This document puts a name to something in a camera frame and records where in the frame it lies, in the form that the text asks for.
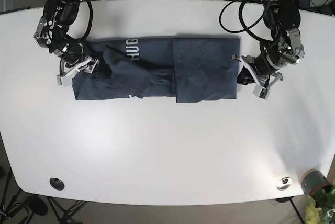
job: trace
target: white surface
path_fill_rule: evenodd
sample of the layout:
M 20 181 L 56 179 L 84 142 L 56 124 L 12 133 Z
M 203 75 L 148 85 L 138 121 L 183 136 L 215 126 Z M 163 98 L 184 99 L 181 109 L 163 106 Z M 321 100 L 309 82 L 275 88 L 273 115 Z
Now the white surface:
M 227 37 L 214 0 L 93 2 L 91 40 L 159 36 Z M 238 4 L 223 16 L 239 29 Z M 247 25 L 262 7 L 245 7 Z M 138 205 L 202 205 L 302 194 L 299 177 L 327 174 L 335 153 L 335 66 L 332 17 L 301 12 L 306 55 L 282 70 L 268 101 L 238 87 L 238 99 L 176 104 L 173 98 L 75 101 L 58 87 L 59 59 L 32 35 L 42 15 L 33 9 L 0 16 L 0 131 L 18 185 L 62 198 Z M 81 6 L 70 34 L 81 36 Z M 263 22 L 254 30 L 270 38 Z M 241 54 L 259 54 L 241 37 Z M 54 190 L 49 179 L 64 181 Z M 292 186 L 276 185 L 291 177 Z

